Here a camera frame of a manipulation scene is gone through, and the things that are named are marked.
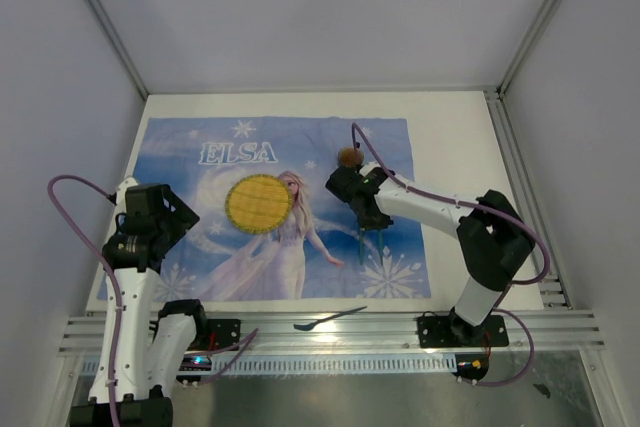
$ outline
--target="cable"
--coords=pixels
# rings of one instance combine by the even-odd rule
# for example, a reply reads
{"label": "cable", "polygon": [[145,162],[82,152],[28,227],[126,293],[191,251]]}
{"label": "cable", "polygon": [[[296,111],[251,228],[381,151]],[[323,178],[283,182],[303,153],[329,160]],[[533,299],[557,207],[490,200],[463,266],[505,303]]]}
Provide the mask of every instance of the cable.
{"label": "cable", "polygon": [[426,317],[426,315],[424,315],[424,314],[431,314],[434,317],[446,317],[447,316],[447,314],[438,314],[437,312],[434,312],[433,310],[425,310],[422,313],[422,317]]}
{"label": "cable", "polygon": [[484,333],[484,337],[482,337],[482,347],[484,347],[487,360],[489,360],[491,358],[491,336],[488,331]]}
{"label": "cable", "polygon": [[[365,145],[367,146],[367,148],[371,152],[371,155],[373,155],[373,158],[376,159],[376,162],[380,165],[380,168],[384,171],[384,173],[387,175],[387,177],[390,178],[392,181],[394,181],[396,184],[398,184],[403,189],[406,189],[409,192],[413,192],[414,194],[418,194],[418,195],[420,195],[422,197],[426,197],[428,199],[432,199],[432,200],[436,200],[436,201],[439,201],[439,202],[443,202],[445,204],[456,205],[456,206],[468,207],[470,209],[481,210],[481,211],[486,212],[488,214],[495,215],[496,217],[500,217],[501,219],[504,219],[507,222],[512,223],[516,227],[518,227],[521,230],[523,230],[524,232],[526,232],[527,235],[534,240],[534,242],[536,243],[536,245],[538,246],[538,248],[542,252],[542,257],[544,259],[542,271],[538,275],[533,277],[532,279],[512,280],[510,285],[531,285],[531,284],[536,284],[536,283],[540,282],[549,273],[549,270],[551,268],[551,256],[549,254],[549,250],[547,249],[547,246],[544,244],[544,242],[542,241],[540,236],[538,236],[538,234],[533,229],[531,229],[528,225],[524,224],[522,221],[516,219],[515,217],[512,217],[512,216],[510,216],[508,214],[505,214],[504,212],[501,212],[501,211],[499,211],[497,209],[494,209],[494,208],[491,208],[491,207],[487,207],[485,205],[481,205],[481,204],[476,203],[476,202],[467,202],[467,201],[463,201],[463,200],[457,200],[457,199],[454,199],[454,198],[451,198],[451,197],[446,197],[446,196],[443,196],[443,195],[434,194],[434,193],[431,193],[431,192],[426,192],[424,190],[417,189],[417,188],[413,187],[412,185],[405,184],[400,179],[398,179],[393,174],[393,172],[391,172],[387,168],[387,166],[385,165],[384,161],[382,160],[382,158],[380,157],[378,152],[376,152],[376,149],[373,147],[373,145],[371,145],[371,142],[369,141],[367,136],[364,134],[364,132],[362,132],[362,129],[360,128],[360,126],[358,124],[356,124],[355,122],[353,122],[351,124],[351,140],[353,142],[353,150],[357,153],[358,152],[358,147],[359,147],[358,142],[356,141],[356,132],[358,132],[358,134],[360,134],[360,137],[362,138],[362,141],[365,143]],[[495,303],[495,305],[493,307],[493,311],[506,314],[506,315],[510,316],[511,318],[513,318],[518,324],[520,324],[520,327],[522,327],[522,329],[524,330],[524,333],[526,334],[527,339],[529,339],[529,359],[527,360],[527,363],[525,364],[523,369],[518,374],[516,374],[515,376],[513,376],[510,379],[501,380],[501,381],[497,381],[497,382],[477,382],[475,385],[480,385],[480,386],[483,386],[483,387],[501,387],[503,385],[511,384],[511,383],[519,380],[520,378],[522,378],[529,371],[529,369],[531,368],[531,366],[533,364],[533,359],[535,358],[535,347],[533,345],[533,338],[531,337],[531,332],[529,331],[527,326],[524,325],[524,322],[522,322],[522,320],[520,320],[520,318],[517,317],[515,314],[509,312],[508,310],[503,310],[503,309],[498,309],[497,308],[498,305],[500,305],[500,302],[502,302],[502,300],[506,297],[508,291],[509,291],[509,287],[507,287],[507,289],[498,298],[498,300],[496,301],[496,303]]]}
{"label": "cable", "polygon": [[533,337],[531,337],[531,332],[529,331],[527,326],[524,325],[524,322],[520,319],[520,317],[515,315],[513,312],[509,312],[508,310],[497,309],[497,308],[494,308],[493,311],[494,312],[499,312],[501,314],[506,314],[509,317],[511,317],[513,320],[515,320],[518,324],[520,324],[520,327],[522,327],[522,330],[524,330],[524,333],[527,336],[527,339],[529,341],[529,359],[527,359],[527,363],[524,365],[522,370],[520,370],[520,372],[518,372],[516,375],[514,375],[513,377],[511,377],[509,379],[498,380],[498,381],[493,381],[493,382],[491,382],[491,381],[487,382],[487,381],[482,381],[481,380],[480,382],[477,382],[476,384],[473,384],[473,382],[471,382],[469,379],[462,379],[467,384],[479,385],[480,387],[503,387],[505,385],[513,384],[514,382],[520,380],[522,377],[525,376],[525,374],[527,372],[529,372],[529,369],[531,369],[531,366],[533,365],[533,360],[535,359],[535,356],[536,356],[536,348],[533,345]]}
{"label": "cable", "polygon": [[245,342],[251,342],[251,340],[253,340],[253,337],[251,337],[251,339],[249,337],[254,332],[258,333],[258,329],[255,329],[255,330],[251,331],[244,339],[239,340],[237,343],[228,345],[227,347],[223,347],[222,349],[217,349],[217,350],[199,350],[199,351],[195,351],[195,352],[188,352],[187,355],[188,356],[192,356],[192,355],[200,355],[200,356],[202,356],[202,355],[215,355],[215,354],[221,354],[223,352],[228,352],[228,351],[233,350],[233,349],[237,349],[238,347],[240,347]]}
{"label": "cable", "polygon": [[225,365],[223,368],[221,368],[218,372],[213,374],[211,377],[207,377],[206,379],[200,381],[199,384],[200,385],[210,384],[211,382],[214,382],[214,381],[218,380],[220,377],[222,377],[222,375],[227,370],[229,370],[233,366],[233,364],[236,363],[236,361],[242,356],[242,354],[244,354],[244,351],[247,350],[247,348],[249,348],[249,344],[251,344],[251,342],[253,341],[253,339],[256,337],[257,334],[258,334],[258,329],[255,329],[253,332],[251,332],[249,335],[247,335],[243,339],[244,340],[244,345],[240,348],[238,353],[236,355],[234,355],[233,359],[231,359],[227,365]]}
{"label": "cable", "polygon": [[111,422],[113,423],[113,427],[120,427],[120,420],[118,419],[118,411],[116,409],[116,379],[114,378],[114,374],[116,365],[116,351],[118,350],[118,340],[120,338],[120,325],[122,324],[122,294],[120,293],[118,279],[116,279],[116,276],[113,272],[113,269],[109,265],[109,262],[107,262],[107,260],[103,257],[102,252],[100,252],[100,250],[93,244],[93,242],[91,242],[91,240],[89,240],[89,238],[84,234],[80,227],[78,227],[78,224],[75,223],[75,221],[71,218],[69,213],[56,197],[56,194],[53,191],[53,186],[61,180],[75,180],[76,182],[80,182],[88,187],[91,187],[93,190],[106,197],[107,200],[110,200],[110,198],[109,194],[107,194],[100,187],[76,175],[58,175],[57,177],[51,179],[49,181],[49,184],[47,185],[47,193],[49,194],[51,202],[58,210],[62,218],[67,222],[67,224],[69,224],[71,230],[75,232],[82,243],[86,245],[91,253],[100,261],[100,263],[104,267],[105,272],[107,273],[107,277],[109,277],[109,280],[111,281],[111,285],[113,286],[113,290],[115,292],[114,295],[116,299],[116,318],[113,325],[113,336],[111,337],[109,361],[107,364],[107,382],[109,390],[109,412],[111,414]]}
{"label": "cable", "polygon": [[536,243],[536,245],[538,246],[538,248],[542,252],[542,257],[544,259],[543,267],[542,267],[542,271],[538,275],[533,277],[532,279],[512,280],[511,283],[513,285],[537,284],[538,282],[540,282],[542,279],[544,279],[546,277],[546,275],[549,273],[549,270],[551,269],[551,256],[549,254],[549,250],[547,249],[547,246],[544,244],[544,242],[542,241],[540,236],[538,236],[538,234],[531,227],[529,227],[528,225],[526,225],[522,221],[516,219],[515,217],[512,217],[509,214],[505,214],[504,212],[501,212],[501,211],[499,211],[497,209],[494,209],[492,207],[487,207],[487,206],[481,205],[481,204],[479,204],[477,202],[467,202],[467,201],[464,201],[464,200],[457,200],[457,199],[454,199],[452,197],[446,197],[446,196],[443,196],[443,195],[438,195],[438,194],[434,194],[434,193],[431,193],[431,192],[426,192],[424,190],[417,189],[417,188],[413,187],[412,185],[405,184],[400,179],[398,179],[393,174],[393,172],[391,172],[387,168],[387,166],[385,165],[384,161],[380,158],[380,156],[378,155],[376,150],[371,145],[371,142],[369,142],[369,139],[367,138],[367,136],[364,135],[364,132],[362,132],[362,129],[360,128],[360,126],[358,124],[356,124],[355,122],[353,124],[351,124],[351,139],[353,141],[353,149],[356,152],[358,151],[358,143],[356,142],[356,131],[360,134],[360,137],[362,138],[363,142],[366,144],[366,146],[371,151],[371,155],[373,155],[373,158],[376,159],[376,162],[378,162],[378,164],[380,165],[380,168],[384,171],[384,173],[387,175],[387,177],[389,177],[392,181],[394,181],[396,184],[398,184],[403,189],[406,189],[409,192],[413,192],[414,194],[418,194],[418,195],[420,195],[422,197],[426,197],[428,199],[432,199],[432,200],[437,200],[439,202],[443,202],[445,204],[456,205],[456,206],[461,206],[461,207],[468,207],[470,209],[481,210],[481,211],[486,212],[488,214],[495,215],[496,217],[500,217],[501,219],[504,219],[507,222],[512,223],[516,227],[518,227],[521,230],[523,230],[524,232],[526,232],[527,235],[534,240],[534,242]]}

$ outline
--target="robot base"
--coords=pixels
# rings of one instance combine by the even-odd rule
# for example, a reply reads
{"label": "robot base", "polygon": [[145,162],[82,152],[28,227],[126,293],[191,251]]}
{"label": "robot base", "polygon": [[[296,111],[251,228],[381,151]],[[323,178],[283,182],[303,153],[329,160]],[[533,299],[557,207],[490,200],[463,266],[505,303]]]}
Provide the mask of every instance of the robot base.
{"label": "robot base", "polygon": [[509,336],[501,315],[490,315],[482,323],[483,329],[479,336],[468,337],[462,342],[453,333],[452,317],[447,315],[421,316],[417,319],[418,339],[423,349],[443,349],[455,347],[485,347],[483,344],[485,333],[488,333],[491,347],[507,347]]}
{"label": "robot base", "polygon": [[[120,425],[136,427],[171,427],[173,406],[168,397],[118,402]],[[70,427],[112,427],[109,404],[73,407],[69,415]]]}

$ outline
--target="glass panel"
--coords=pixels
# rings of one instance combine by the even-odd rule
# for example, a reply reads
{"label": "glass panel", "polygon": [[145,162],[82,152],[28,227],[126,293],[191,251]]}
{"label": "glass panel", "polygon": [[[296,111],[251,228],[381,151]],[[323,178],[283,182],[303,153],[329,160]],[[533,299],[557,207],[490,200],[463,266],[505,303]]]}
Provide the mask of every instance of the glass panel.
{"label": "glass panel", "polygon": [[[517,373],[526,359],[494,352],[486,380]],[[86,402],[91,382],[80,379],[76,401]],[[223,377],[176,386],[173,406],[175,427],[602,426],[577,352],[538,353],[529,374],[502,388],[449,374]]]}

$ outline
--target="white table surface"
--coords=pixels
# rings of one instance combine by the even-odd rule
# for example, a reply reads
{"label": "white table surface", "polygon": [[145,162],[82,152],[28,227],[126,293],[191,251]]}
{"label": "white table surface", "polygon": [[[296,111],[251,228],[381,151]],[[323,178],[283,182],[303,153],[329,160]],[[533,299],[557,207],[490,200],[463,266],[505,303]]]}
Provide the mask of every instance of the white table surface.
{"label": "white table surface", "polygon": [[[152,95],[140,122],[126,175],[133,173],[150,118],[260,116],[405,118],[416,182],[427,188],[458,194],[482,195],[488,189],[494,189],[513,201],[482,92]],[[349,142],[350,133],[345,132],[345,145]],[[429,299],[206,302],[205,308],[208,311],[234,312],[335,311],[358,307],[364,302],[369,311],[449,310],[458,300],[468,278],[459,243],[431,228],[423,226],[422,231],[432,293]],[[534,275],[533,264],[529,260],[516,278]],[[106,309],[106,302],[97,300],[103,277],[99,267],[87,310]],[[501,307],[536,310],[542,309],[543,304],[538,287],[533,285],[511,289]]]}

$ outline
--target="blonde hair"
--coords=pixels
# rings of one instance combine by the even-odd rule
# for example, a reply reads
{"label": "blonde hair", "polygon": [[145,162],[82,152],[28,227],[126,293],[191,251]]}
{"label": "blonde hair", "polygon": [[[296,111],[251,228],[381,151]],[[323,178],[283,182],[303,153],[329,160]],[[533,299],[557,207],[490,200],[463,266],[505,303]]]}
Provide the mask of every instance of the blonde hair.
{"label": "blonde hair", "polygon": [[298,184],[298,194],[293,199],[291,211],[296,219],[296,224],[298,224],[300,235],[305,235],[313,221],[313,214],[311,214],[311,206],[309,205],[309,188],[298,174],[290,170],[285,170],[278,176],[280,180],[285,177],[290,177]]}

